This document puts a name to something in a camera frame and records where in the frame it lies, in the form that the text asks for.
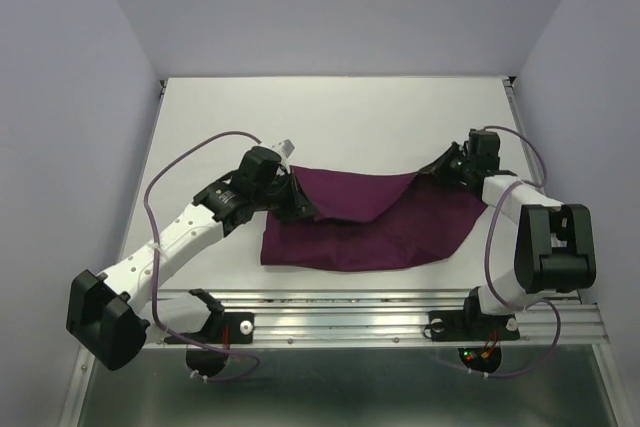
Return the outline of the purple cloth drape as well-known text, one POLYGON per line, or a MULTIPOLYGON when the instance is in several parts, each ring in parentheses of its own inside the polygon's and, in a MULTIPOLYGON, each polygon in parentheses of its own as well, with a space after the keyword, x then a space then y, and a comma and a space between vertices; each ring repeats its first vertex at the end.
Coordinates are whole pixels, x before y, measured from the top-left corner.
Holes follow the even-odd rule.
POLYGON ((458 250, 486 209, 465 189, 441 187, 418 172, 293 172, 317 213, 291 222, 268 215, 264 266, 355 273, 435 263, 458 250))

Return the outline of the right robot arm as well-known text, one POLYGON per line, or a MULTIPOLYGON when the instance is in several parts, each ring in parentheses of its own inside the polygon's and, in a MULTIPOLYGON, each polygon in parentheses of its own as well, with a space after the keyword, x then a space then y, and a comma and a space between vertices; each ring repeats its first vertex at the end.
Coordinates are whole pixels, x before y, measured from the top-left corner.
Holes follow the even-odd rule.
POLYGON ((596 257, 589 209, 546 196, 546 182, 525 180, 500 166, 497 125, 472 129, 467 140, 452 143, 422 173, 447 187, 464 187, 493 210, 483 254, 485 282, 474 288, 460 311, 460 325, 482 337, 516 312, 541 302, 547 292, 571 293, 596 280, 596 257), (512 267, 491 274, 491 248, 497 223, 517 228, 512 267))

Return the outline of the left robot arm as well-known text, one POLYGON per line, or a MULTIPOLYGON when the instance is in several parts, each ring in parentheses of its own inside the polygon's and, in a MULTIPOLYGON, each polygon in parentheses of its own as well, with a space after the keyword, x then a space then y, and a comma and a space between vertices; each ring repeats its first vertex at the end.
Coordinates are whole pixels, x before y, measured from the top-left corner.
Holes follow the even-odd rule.
POLYGON ((166 338, 197 347, 223 346, 233 333, 249 341, 248 321, 233 325, 222 303, 205 290, 162 300, 159 289, 257 212, 283 221, 317 215, 289 164, 293 151, 288 140, 252 147, 237 169, 197 193, 166 228, 153 225, 147 244, 98 274, 78 274, 70 288, 67 331, 111 371, 166 338))

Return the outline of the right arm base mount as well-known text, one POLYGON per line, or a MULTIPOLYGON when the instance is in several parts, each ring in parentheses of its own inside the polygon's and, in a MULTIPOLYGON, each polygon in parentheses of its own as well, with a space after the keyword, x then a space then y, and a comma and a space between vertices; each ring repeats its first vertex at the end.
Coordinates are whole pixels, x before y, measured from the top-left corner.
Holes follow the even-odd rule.
POLYGON ((463 310, 429 312, 422 333, 434 342, 455 343, 463 366, 486 375, 495 374, 501 365, 500 342, 520 339, 514 315, 473 317, 463 310))

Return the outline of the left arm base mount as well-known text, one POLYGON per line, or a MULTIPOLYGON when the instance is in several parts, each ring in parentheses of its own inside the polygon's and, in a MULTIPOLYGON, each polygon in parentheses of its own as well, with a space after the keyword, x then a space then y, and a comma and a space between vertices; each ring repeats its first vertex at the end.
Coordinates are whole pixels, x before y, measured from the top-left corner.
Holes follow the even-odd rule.
MULTIPOLYGON (((215 314, 203 328, 195 333, 185 333, 184 336, 193 341, 220 345, 228 350, 234 345, 249 345, 253 342, 255 315, 252 312, 225 312, 215 314)), ((185 354, 186 366, 190 373, 201 380, 219 380, 232 373, 225 373, 231 366, 233 358, 229 354, 215 353, 187 345, 185 354)))

